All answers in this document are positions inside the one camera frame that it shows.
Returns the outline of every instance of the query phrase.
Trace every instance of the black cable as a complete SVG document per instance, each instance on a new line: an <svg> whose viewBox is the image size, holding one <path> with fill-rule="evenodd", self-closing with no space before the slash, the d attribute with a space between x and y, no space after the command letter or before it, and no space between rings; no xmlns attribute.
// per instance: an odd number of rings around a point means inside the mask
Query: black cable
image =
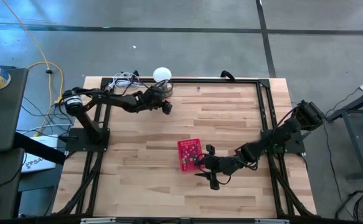
<svg viewBox="0 0 363 224"><path fill-rule="evenodd" d="M72 121L70 120L70 118L69 118L69 116L67 116L66 114L56 114L55 112L57 111L57 106L58 105L53 105L53 106L55 106L54 107L54 113L53 114L50 114L50 115L54 115L56 118L58 118L58 119L65 119L65 120L68 120L69 121L69 123L71 123L72 124ZM58 117L58 115L64 115L64 116L66 116L66 118L61 118L61 117Z"/></svg>
<svg viewBox="0 0 363 224"><path fill-rule="evenodd" d="M335 110L335 108L339 105L339 104L341 104L342 102L344 102L344 101L346 101L351 95L353 95L353 94L355 94L358 90L360 90L360 88L357 88L356 90L354 90L352 93L350 93L350 94L348 94L343 100L341 100L341 101L339 101L339 102L337 102L336 104L335 104L335 106L332 108L332 109L330 109L329 111L327 111L326 113L325 113L325 117L327 117L328 116L328 113L329 112L331 112L331 111L333 111L333 110ZM337 193L338 193L338 195L339 195L339 199L340 199L340 201L343 203L343 200L342 200L342 196L341 196L341 191L340 191L340 188L339 188L339 183L337 182L337 179L336 179L336 173L335 173L335 168L334 168L334 166L333 166L333 163L332 163L332 151L331 151L331 147L329 146L329 134L328 134L328 131L326 130L326 127L325 127L325 123L326 122L324 122L323 123L323 127L324 127L324 131L325 131L325 135L326 135L326 145L327 145L327 147L328 147L328 151L329 151L329 163L331 164L331 169L332 169L332 173L333 173L333 177L334 177L334 180L335 180L335 183L336 183L336 188L337 188ZM348 212L348 214L350 215L350 217L351 218L353 218L353 216L351 215L351 213L346 209L346 208L344 208L345 209L345 211L347 211Z"/></svg>
<svg viewBox="0 0 363 224"><path fill-rule="evenodd" d="M57 114L53 114L53 113L52 113L52 114L42 114L42 115L37 115L37 114L33 114L33 113L31 113L29 110L27 110L27 109L26 109L24 106L22 106L22 105L21 105L21 108L22 108L22 109L24 109L24 110L25 110L27 113L29 113L30 115L32 115L32 116L36 116L36 117L41 117L41 116L53 116L53 115L54 115L54 116L55 116L55 115L62 115L62 114L58 114L58 113L57 113Z"/></svg>
<svg viewBox="0 0 363 224"><path fill-rule="evenodd" d="M301 153L298 153L298 156L300 156L303 159L304 163L306 164L306 171L308 173L308 165L307 165L306 158L304 158L304 156Z"/></svg>
<svg viewBox="0 0 363 224"><path fill-rule="evenodd" d="M40 131L36 131L36 130L20 130L20 129L16 129L15 131L23 131L23 132L30 132L30 131L35 131L43 136L47 136L47 137L50 137L50 138L58 138L59 136L63 135L63 134L66 134L66 133L62 133L60 134L58 137L54 137L54 136L49 136L49 135L46 135L46 134L43 134L41 133Z"/></svg>
<svg viewBox="0 0 363 224"><path fill-rule="evenodd" d="M166 83L170 83L170 85L171 85L170 90L168 90L168 91L162 91L161 90L159 92L160 93L170 93L170 92L172 92L173 91L173 88L174 88L174 84L173 84L173 82L171 80L162 80L162 81L156 83L154 86L155 87L161 87L161 86L163 86ZM145 88L149 89L149 86L145 85L143 82L140 82L140 84L142 84L143 86L145 86Z"/></svg>
<svg viewBox="0 0 363 224"><path fill-rule="evenodd" d="M231 180L231 175L229 176L229 179L228 179L228 181L227 181L226 183L221 183L220 181L217 181L217 183L219 183L219 184L221 184L221 185L226 185L227 183L229 183L229 182L230 182L230 180Z"/></svg>
<svg viewBox="0 0 363 224"><path fill-rule="evenodd" d="M61 110L61 101L63 101L64 99L62 98L60 101L59 101L59 107L58 107L58 109L59 109L59 111L64 115L64 116L66 116L66 117L68 117L64 112L62 112L62 110Z"/></svg>
<svg viewBox="0 0 363 224"><path fill-rule="evenodd" d="M47 212L49 212L50 210L50 207L51 207L51 204L52 202L54 201L54 197L55 197L55 192L57 191L58 189L58 184L56 186L54 186L54 188L52 189L52 195L51 195L51 199L50 199L50 202L49 202L49 206L47 207L47 210L44 212L44 216L47 215Z"/></svg>
<svg viewBox="0 0 363 224"><path fill-rule="evenodd" d="M25 99L25 100L27 100L41 115L44 115L43 114L43 112L35 105L35 104L33 104L28 98L26 98L25 96L23 96L23 98ZM50 118L50 116L44 116L44 119L46 119L47 120L47 123L50 125L50 129L51 129L51 134L53 134L54 133L54 130L52 129L52 126L51 126L51 124L50 124L50 121L48 120L48 119L51 121L51 123L53 123L53 124L55 124L54 123L54 121Z"/></svg>
<svg viewBox="0 0 363 224"><path fill-rule="evenodd" d="M277 129L280 125L281 125L281 123L282 123L282 121L289 115L289 114L291 114L292 112L294 112L294 111L296 111L297 109L299 109L300 108L300 106L301 105L297 105L297 107L294 107L294 108L292 108L292 110L289 110L289 112L287 112L286 114L285 114L285 116L280 120L280 122L278 122L278 124L275 126L275 128L272 130L272 131L274 131L275 129Z"/></svg>
<svg viewBox="0 0 363 224"><path fill-rule="evenodd" d="M72 121L70 120L70 118L67 116L67 118L60 118L60 117L58 117L56 114L55 114L55 110L57 109L57 105L54 105L54 116L56 117L56 118L59 118L59 119L66 119L66 120L68 120L69 121L69 123L70 124L72 124L73 125L73 123L72 123ZM66 130L66 129L64 129L63 127L61 127L61 126L58 126L60 129L62 129L62 130L64 130L64 131L68 131L69 132L69 128L70 128L70 126L68 127L68 129Z"/></svg>
<svg viewBox="0 0 363 224"><path fill-rule="evenodd" d="M11 181L13 181L15 179L15 177L17 176L17 174L22 170L22 166L25 164L26 162L26 158L27 158L27 153L24 154L25 155L25 159L24 159L24 162L22 163L21 167L17 170L17 172L14 174L14 176L10 179L10 180L7 180L3 183L0 184L0 187L3 186L3 185L6 185L8 183L10 183Z"/></svg>

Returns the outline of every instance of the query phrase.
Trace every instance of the red plastic basket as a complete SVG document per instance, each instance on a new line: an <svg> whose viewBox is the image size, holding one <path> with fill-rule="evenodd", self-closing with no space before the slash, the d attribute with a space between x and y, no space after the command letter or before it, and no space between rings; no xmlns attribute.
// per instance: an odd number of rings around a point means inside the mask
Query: red plastic basket
<svg viewBox="0 0 363 224"><path fill-rule="evenodd" d="M177 148L179 150L180 169L182 172L191 172L199 170L195 166L195 161L198 160L198 156L202 154L202 148L200 146L199 139L190 139L177 142Z"/></svg>

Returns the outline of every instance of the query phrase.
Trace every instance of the wooden table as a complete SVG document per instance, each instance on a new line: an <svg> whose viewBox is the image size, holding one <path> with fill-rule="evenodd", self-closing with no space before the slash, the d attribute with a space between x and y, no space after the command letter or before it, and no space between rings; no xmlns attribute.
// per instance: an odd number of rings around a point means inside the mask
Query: wooden table
<svg viewBox="0 0 363 224"><path fill-rule="evenodd" d="M86 77L84 88L99 88L101 78ZM281 119L291 109L286 80L272 78L270 83L276 115ZM180 140L198 138L203 146L215 146L218 156L227 156L243 143L260 138L262 124L255 86L177 83L169 101L173 105L170 115L161 110L131 114L112 107L110 146L103 158L94 216L276 217L265 156L261 157L257 171L236 171L230 183L221 185L218 191L211 190L204 178L183 174L179 168ZM94 110L88 112L91 117ZM85 152L76 152L65 161L54 212L79 187L85 157ZM302 158L288 154L285 163L291 188L315 213ZM282 190L281 195L286 211Z"/></svg>

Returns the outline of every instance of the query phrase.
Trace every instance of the power cable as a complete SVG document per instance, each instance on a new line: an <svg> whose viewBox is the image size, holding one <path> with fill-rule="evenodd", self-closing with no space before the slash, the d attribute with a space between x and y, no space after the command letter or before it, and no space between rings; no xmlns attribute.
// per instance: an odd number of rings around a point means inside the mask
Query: power cable
<svg viewBox="0 0 363 224"><path fill-rule="evenodd" d="M352 93L348 94L343 100L337 102L332 109L328 110L325 113L325 117L328 116L329 112L334 111L339 104L341 104L342 102L346 101L350 96L352 96L353 94L355 94L358 90L360 90L360 88L355 89ZM331 169L332 169L333 177L334 177L334 180L335 180L335 183L336 183L336 188L337 188L337 193L339 195L339 199L343 203L342 196L341 196L341 191L340 191L340 188L339 188L339 183L337 182L337 179L336 179L335 168L334 168L333 162L332 162L332 151L331 151L331 147L329 146L329 134L328 134L328 131L326 130L325 123L326 122L324 121L323 127L324 127L324 131L325 131L325 135L326 135L326 146L327 146L328 151L329 151L329 163L331 164ZM348 214L350 215L350 217L353 218L353 216L351 215L351 213L346 208L344 208L344 209L345 209L345 211L348 212Z"/></svg>

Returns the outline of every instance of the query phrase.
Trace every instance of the gray floor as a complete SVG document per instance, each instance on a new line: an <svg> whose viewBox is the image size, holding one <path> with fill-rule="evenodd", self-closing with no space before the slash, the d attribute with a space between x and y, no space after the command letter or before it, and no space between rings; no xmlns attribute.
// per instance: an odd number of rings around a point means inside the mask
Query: gray floor
<svg viewBox="0 0 363 224"><path fill-rule="evenodd" d="M9 3L28 24L260 28L254 0ZM262 0L262 4L269 29L363 30L363 0ZM0 1L0 23L15 22ZM48 60L64 70L65 89L82 86L87 75L113 75L120 70L138 70L141 75L150 75L157 67L169 68L174 76L217 77L222 70L228 70L236 77L269 77L261 34L54 31L32 34ZM269 35L269 40L276 76L287 79L292 101L313 101L327 111L363 83L363 35ZM0 30L0 64L26 67L41 60L25 32ZM44 65L30 71L25 96L47 111L48 78L44 71ZM58 96L60 77L54 72L54 95ZM41 122L41 118L22 111L18 128L34 128ZM344 124L336 121L327 125L327 129L337 180L342 197L346 197L353 190L363 189L363 180L346 182L344 178L359 172L359 165ZM308 136L305 146L318 214L333 217L340 201L323 128ZM51 193L50 189L25 193L21 211L43 214ZM351 219L346 213L341 218Z"/></svg>

